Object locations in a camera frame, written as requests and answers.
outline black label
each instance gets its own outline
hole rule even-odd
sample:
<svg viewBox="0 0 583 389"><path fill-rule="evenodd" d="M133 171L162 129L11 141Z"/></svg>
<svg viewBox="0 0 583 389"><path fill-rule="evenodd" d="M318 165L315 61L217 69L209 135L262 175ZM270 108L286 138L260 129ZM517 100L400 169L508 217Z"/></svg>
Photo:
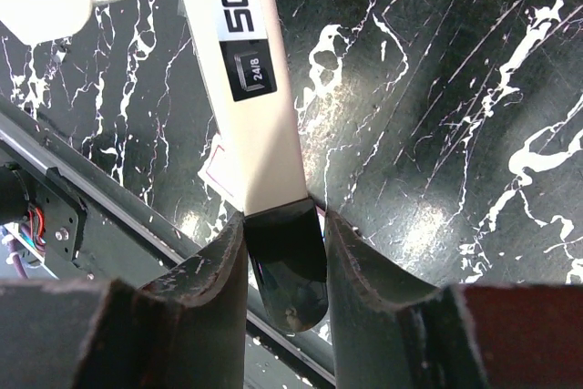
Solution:
<svg viewBox="0 0 583 389"><path fill-rule="evenodd" d="M277 90L268 40L221 41L235 102Z"/></svg>

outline number 50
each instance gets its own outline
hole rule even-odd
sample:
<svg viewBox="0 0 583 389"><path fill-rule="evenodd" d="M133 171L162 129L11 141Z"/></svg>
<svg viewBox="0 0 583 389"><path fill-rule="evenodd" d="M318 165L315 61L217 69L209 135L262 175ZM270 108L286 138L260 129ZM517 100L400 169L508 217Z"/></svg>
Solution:
<svg viewBox="0 0 583 389"><path fill-rule="evenodd" d="M247 23L247 30L253 32L253 20L251 19L251 11L242 6L249 6L249 0L230 1L220 0L222 2L225 13L225 20L227 20L227 28L229 32L245 32L243 27L243 18Z"/></svg>

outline screw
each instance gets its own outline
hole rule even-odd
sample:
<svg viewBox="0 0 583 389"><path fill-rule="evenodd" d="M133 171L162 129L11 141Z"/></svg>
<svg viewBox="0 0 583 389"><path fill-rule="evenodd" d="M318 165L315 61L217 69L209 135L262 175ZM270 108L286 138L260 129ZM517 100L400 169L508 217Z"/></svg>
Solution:
<svg viewBox="0 0 583 389"><path fill-rule="evenodd" d="M69 231L66 228L61 228L59 231L55 233L55 238L58 241L68 241L69 240Z"/></svg>

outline black marble surface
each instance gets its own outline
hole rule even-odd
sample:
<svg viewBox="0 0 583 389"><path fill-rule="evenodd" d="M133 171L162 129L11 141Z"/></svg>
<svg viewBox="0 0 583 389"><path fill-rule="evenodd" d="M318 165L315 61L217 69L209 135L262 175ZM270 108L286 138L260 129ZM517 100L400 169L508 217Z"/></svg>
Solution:
<svg viewBox="0 0 583 389"><path fill-rule="evenodd" d="M426 281L581 282L583 0L277 0L309 190ZM195 241L216 126L179 0L98 7L0 93ZM329 339L327 326L322 337Z"/></svg>

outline black plastic tab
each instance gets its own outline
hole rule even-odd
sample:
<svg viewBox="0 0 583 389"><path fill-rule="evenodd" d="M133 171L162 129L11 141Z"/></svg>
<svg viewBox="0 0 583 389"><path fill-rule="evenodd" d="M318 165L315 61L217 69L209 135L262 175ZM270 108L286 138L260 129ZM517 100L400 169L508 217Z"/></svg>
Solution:
<svg viewBox="0 0 583 389"><path fill-rule="evenodd" d="M326 251L313 200L245 218L263 305L285 333L309 330L328 310Z"/></svg>

